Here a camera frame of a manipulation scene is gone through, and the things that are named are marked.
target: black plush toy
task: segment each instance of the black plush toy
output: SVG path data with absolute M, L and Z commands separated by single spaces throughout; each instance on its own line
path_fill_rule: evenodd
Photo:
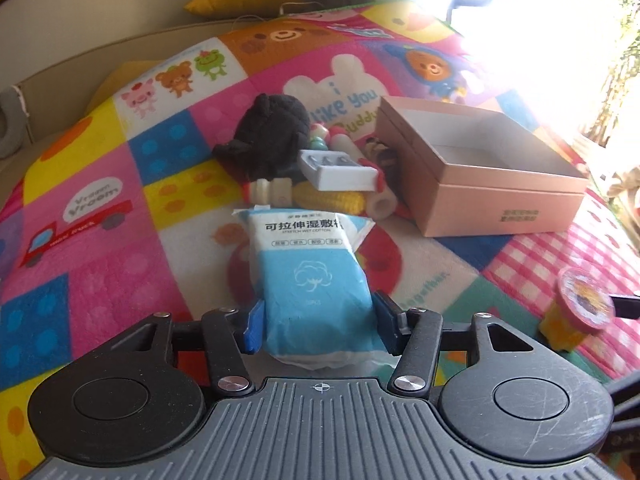
M 295 97 L 260 94 L 240 119 L 234 138 L 212 153 L 237 164 L 249 180 L 272 180 L 296 163 L 309 127 L 308 113 Z

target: cartoon frog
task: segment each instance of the cartoon frog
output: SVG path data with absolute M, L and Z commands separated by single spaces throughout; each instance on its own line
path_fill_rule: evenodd
M 208 75 L 212 81 L 215 81 L 219 75 L 226 75 L 225 56 L 217 49 L 201 50 L 195 62 L 196 70 Z

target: wall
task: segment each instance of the wall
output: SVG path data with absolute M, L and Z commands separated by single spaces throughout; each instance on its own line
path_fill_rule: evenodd
M 0 88 L 90 48 L 201 21 L 189 0 L 6 0 L 0 4 Z

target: pink lid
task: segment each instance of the pink lid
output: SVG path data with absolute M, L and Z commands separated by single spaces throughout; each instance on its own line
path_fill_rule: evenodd
M 556 299 L 571 325 L 586 334 L 600 333 L 616 317 L 613 301 L 602 284 L 577 267 L 560 271 Z

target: yellow corn cob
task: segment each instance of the yellow corn cob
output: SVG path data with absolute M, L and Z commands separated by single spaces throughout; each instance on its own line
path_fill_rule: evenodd
M 347 215 L 359 215 L 366 200 L 359 191 L 318 191 L 310 182 L 300 182 L 292 190 L 293 202 L 302 209 L 332 211 Z

